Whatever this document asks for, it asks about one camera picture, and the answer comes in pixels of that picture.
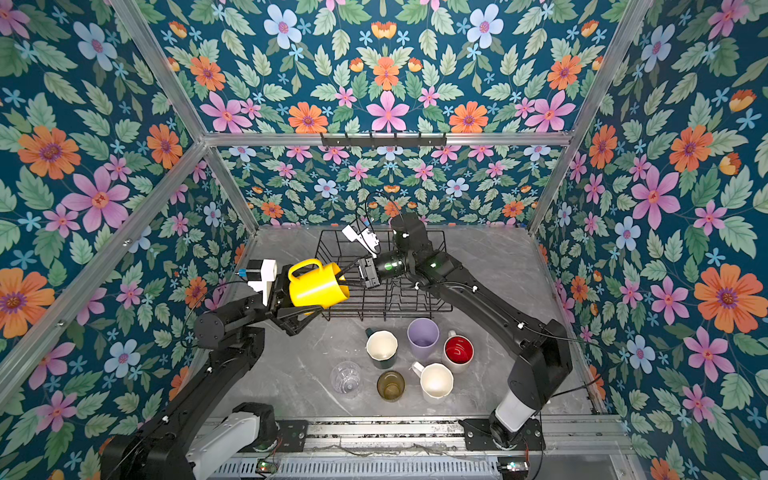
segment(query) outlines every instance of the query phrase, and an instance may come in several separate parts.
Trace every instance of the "green mug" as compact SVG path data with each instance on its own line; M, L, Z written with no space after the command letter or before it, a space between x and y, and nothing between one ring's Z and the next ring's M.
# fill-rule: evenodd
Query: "green mug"
M366 351L373 359L376 368L391 369L397 357L397 338L387 330L366 329L366 335L368 336Z

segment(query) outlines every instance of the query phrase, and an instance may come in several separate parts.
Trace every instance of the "white mug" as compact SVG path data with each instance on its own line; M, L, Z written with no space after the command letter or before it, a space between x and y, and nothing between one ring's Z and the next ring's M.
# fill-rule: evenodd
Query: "white mug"
M442 403L453 390L453 374L442 363L423 366L414 362L411 368L421 379L424 400L429 403Z

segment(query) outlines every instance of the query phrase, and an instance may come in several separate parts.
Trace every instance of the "mug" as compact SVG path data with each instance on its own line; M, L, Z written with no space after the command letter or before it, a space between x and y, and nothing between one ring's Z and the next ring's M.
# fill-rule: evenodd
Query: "mug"
M420 362L429 358L440 340L440 328L428 318L417 318L408 325L408 341L411 352Z
M455 330L448 331L448 339L442 347L442 362L454 373L464 372L475 357L475 347L463 335Z
M366 329L366 335L368 336L366 351L373 359L373 363L382 370L391 369L397 357L397 338L387 330Z
M414 362L411 368L419 376L424 400L429 403L442 403L453 390L453 374L442 363L423 366Z
M317 268L302 276L293 275L293 272L307 265L316 265ZM290 267L288 290L293 306L321 305L327 309L349 299L349 288L339 285L336 279L336 274L340 271L337 264L329 263L324 266L317 258L310 258Z

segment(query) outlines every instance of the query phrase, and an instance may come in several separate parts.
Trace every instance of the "pink flower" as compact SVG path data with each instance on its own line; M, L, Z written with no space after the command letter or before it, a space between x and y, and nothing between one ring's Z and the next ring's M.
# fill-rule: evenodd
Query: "pink flower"
M360 165L360 162L357 162L354 167L349 168L349 177L355 177L355 180L360 181L361 178L368 178L367 171L367 168Z
M485 171L488 175L493 177L500 177L504 173L504 165L502 161L498 161L495 164L489 164L488 169Z
M406 123L400 118L408 113L411 108L406 104L395 105L395 95L386 90L382 93L382 104L368 105L366 110L374 117L379 117L371 124L371 130L379 131L386 127L387 133L391 133L392 129L403 131L406 129Z
M77 407L70 406L77 397L77 393L70 393L67 395L67 398L64 398L64 393L61 390L57 390L51 397L51 405L39 406L35 411L38 417L42 417L36 432L42 432L49 425L53 432L61 430L61 426L64 425L64 419L68 419L78 412Z
M661 212L659 209L664 210L668 214L677 212L680 209L680 202L677 201L677 198L672 195L664 195L675 188L679 177L679 173L672 172L671 174L666 174L664 179L659 182L659 170L651 166L645 179L647 187L640 184L632 187L632 196L642 200L639 204L635 205L632 217L639 219L648 214L648 225L656 230L661 223Z
M640 282L633 283L628 278L625 278L624 285L625 286L619 287L619 291L624 295L621 302L624 304L629 303L629 305L634 308L637 306L637 301L643 299L643 296L638 292L640 289Z
M432 152L432 158L439 158L440 164L445 165L448 160L456 160L458 155L456 154L461 147L458 145L446 145L443 148L438 148Z
M187 198L184 196L184 193L186 193L189 189L190 188L185 184L179 185L176 191L170 195L170 204L175 205L176 202L185 204L187 202Z
M187 224L190 223L190 221L188 218L184 218L183 214L171 215L170 219L174 222L170 229L176 232L179 237L189 231L190 228Z
M576 183L581 181L581 175L587 173L587 168L584 166L586 162L587 154L576 154L576 157L568 165L571 168L571 180L576 180Z
M723 11L712 15L710 19L707 20L710 25L715 26L715 28L710 31L710 40L717 37L717 34L719 33L722 33L723 37L730 35L733 31L733 24L750 13L750 7L744 5L744 0L723 0L720 7Z
M192 180L194 180L194 183L198 184L200 183L200 180L205 180L208 178L208 176L205 174L206 167L208 167L208 164L205 163L205 160L197 162L197 165L195 165L195 168L192 171Z
M603 181L603 174L589 174L589 184L584 185L584 191L587 192L587 203L592 202L597 205L600 202L600 195L605 192L605 186L600 185Z
M29 38L29 33L22 23L29 23L27 14L21 10L13 10L12 0L0 0L0 33L7 37L15 31L22 37Z
M483 161L486 157L493 157L493 145L473 145L470 147L470 157L477 157L477 161Z
M45 226L45 229L49 232L58 230L58 234L64 238L69 235L69 230L80 230L80 225L74 221L78 217L78 213L67 212L64 205L57 205L55 212L51 210L43 212L43 216L51 221Z
M667 325L674 323L674 314L676 313L681 318L688 318L690 315L688 309L683 306L682 302L688 297L688 290L683 287L678 287L674 291L672 290L672 279L670 277L664 278L662 282L664 289L662 290L658 285L651 285L650 292L661 300L656 300L650 306L654 312L664 311L664 319L667 321Z
M694 418L697 422L701 423L702 419L707 419L708 422L715 421L715 415L712 415L710 411L715 406L715 401L708 396L701 396L701 387L698 383L694 385L693 392L688 387L683 387L683 393L688 397L683 400L683 406L694 411Z
M429 105L437 105L438 98L440 98L440 94L435 91L435 87L429 87L429 90L422 88L422 96L419 97L419 101L424 103L424 108L427 108Z
M574 317L574 313L571 312L571 310L573 309L574 304L575 304L575 301L574 301L573 297L571 297L571 298L568 297L568 295L565 292L565 288L563 288L563 289L556 288L556 290L558 291L558 295L560 295L560 304L563 307L563 313L565 314L565 319L569 323L574 323L576 321L576 317Z
M141 295L141 293L144 292L144 289L139 288L136 285L136 282L133 282L130 285L126 285L125 283L120 285L120 291L122 293L118 295L117 301L122 302L123 308L127 310L131 308L131 304L133 305L139 304L140 302L139 295Z
M338 165L341 163L342 158L349 158L349 152L344 151L344 147L320 147L320 151L324 151L323 160L331 161Z
M48 372L51 372L51 375L64 375L67 372L67 363L59 359L72 353L73 349L74 343L62 343L51 350L48 355L44 356L35 368L35 371L29 376L29 388L36 390L42 385L48 376Z
M247 101L240 100L240 113L248 114L248 118L250 118L251 120L253 120L254 118L261 118L261 112L259 112L259 110L261 110L261 105L254 104L253 100L251 100L250 98Z
M565 121L560 118L562 115L570 114L575 108L574 104L565 104L565 90L560 90L552 97L552 102L549 103L543 98L539 98L535 103L535 109L539 115L531 115L531 117L525 121L525 124L529 127L538 125L536 131L543 132L549 131L549 127L552 127L554 131L560 131L565 128Z
M527 98L523 97L523 101L519 104L515 105L515 116L523 118L528 118L528 114L532 114L534 112L534 106L535 103L531 100L528 100Z
M288 158L296 158L296 160L300 163L304 163L305 158L312 158L312 154L310 153L310 146L294 146L294 147L288 147Z
M629 169L629 173L633 174L633 181L637 181L638 178L645 180L646 170L650 168L650 162L647 161L648 157L643 155L640 158L634 158L634 167Z
M413 171L416 172L416 178L418 178L420 180L426 180L427 178L429 178L429 177L431 177L431 176L433 176L435 174L432 171L432 168L433 168L432 165L429 165L427 167L427 164L422 162L422 164L419 165L418 167L414 168Z
M589 215L587 215L584 218L584 231L586 231L590 235L594 235L594 232L597 231L598 229L599 218L600 217L596 217L595 215L592 214L592 212L590 212Z
M69 194L64 197L61 204L70 210L88 212L83 216L83 227L86 232L92 232L101 226L101 218L112 228L118 228L128 218L128 210L116 203L125 200L131 192L124 185L109 187L109 172L106 168L99 167L94 172L93 185L91 181L81 174L72 175L74 184L85 194Z
M725 228L725 222L723 222L720 218L725 215L728 209L725 207L715 209L715 200L710 200L707 202L706 210L703 208L697 208L695 211L699 219L694 222L694 227L704 228L704 233L707 236L712 233L712 227L715 227L718 230Z
M710 334L702 326L696 330L696 338L699 339L698 342L690 336L683 340L686 347L696 352L688 357L688 365L695 369L704 365L704 373L707 374L707 378L711 382L717 380L717 369L723 370L725 373L736 371L727 358L719 355L728 350L727 340L715 339L710 343Z
M208 94L208 100L210 100L210 103L213 105L202 104L200 109L206 115L216 118L216 120L214 120L214 130L225 131L229 128L230 132L239 134L242 132L240 127L250 127L253 125L253 122L238 115L242 110L240 101L230 100L225 107L224 100L222 100L218 94L213 92Z
M357 97L352 94L352 88L345 90L344 87L339 87L339 92L336 93L336 100L339 101L340 107L345 105L349 108L352 108L352 103L357 101Z
M128 179L126 175L134 173L133 170L125 166L124 157L117 158L114 155L109 156L109 163L104 164L104 168L112 172L109 174L111 180L117 180L119 178L121 182L125 182Z
M88 319L91 318L91 313L95 313L96 315L104 313L104 304L97 300L103 299L106 294L107 289L104 287L100 286L96 289L91 300L88 302L88 305L84 306L83 309L78 312L78 323L80 325L85 325L88 322Z

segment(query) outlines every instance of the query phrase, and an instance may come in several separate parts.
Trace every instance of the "metal bar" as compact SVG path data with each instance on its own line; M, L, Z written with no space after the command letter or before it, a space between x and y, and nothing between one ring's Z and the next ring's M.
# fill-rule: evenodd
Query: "metal bar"
M345 135L333 135L328 134L324 136L326 141L333 139L338 140L341 146L347 139ZM397 134L398 139L416 139L419 134ZM354 140L356 143L370 139L368 134L351 134L349 139ZM372 138L376 143L380 139L392 139L392 143L396 144L395 135L393 134L374 134ZM422 139L426 138L441 138L442 135L422 135ZM445 140L447 145L551 145L551 146L565 146L570 143L572 138L571 134L564 132L549 132L539 134L536 132L521 132L513 134L492 133L492 134L446 134ZM292 145L309 145L310 147L323 146L323 137L315 134L260 134L255 132L245 132L242 134L207 134L205 136L205 143L208 147L239 147L247 145L249 147L259 146L292 146Z
M167 55L163 53L163 48L157 42L136 2L134 0L113 0L111 4L128 34L133 38L144 61L152 70L157 83L160 84L165 96L168 97L170 104L173 105L174 110L184 123L192 140L202 140L207 129L194 105L192 105L192 100L184 92L176 74L170 69Z
M116 229L109 242L3 359L0 363L0 405L4 405L18 391L40 363L40 359L51 351L69 323L123 258L133 239L141 236L144 228L168 202L170 195L192 174L204 150L201 142L192 144L141 205Z
M589 130L589 126L592 124L603 98L616 76L619 65L624 61L624 56L627 54L627 50L629 50L637 30L643 24L645 14L653 3L654 0L631 0L624 11L624 17L619 21L614 37L611 39L611 43L605 52L603 66L600 67L598 74L595 75L592 88L590 88L587 97L584 99L584 103L581 104L581 109L574 122L571 143L568 144L565 152L558 159L552 174L549 176L547 186L541 192L538 206L536 207L536 214L528 225L528 231L535 233L544 220L547 210L549 210L552 201L557 196L558 189L568 173L568 165L576 157L579 147L584 142L587 130Z
M208 152L205 154L205 159L208 162L208 167L210 167L214 175L216 175L216 179L219 180L221 190L226 194L227 198L230 199L232 208L237 212L245 229L251 235L255 235L256 231L259 230L256 218L253 217L253 213L251 213L250 208L248 208L248 203L245 201L243 191L235 183L235 179L224 164L224 159L221 157L218 149L212 147L208 148Z

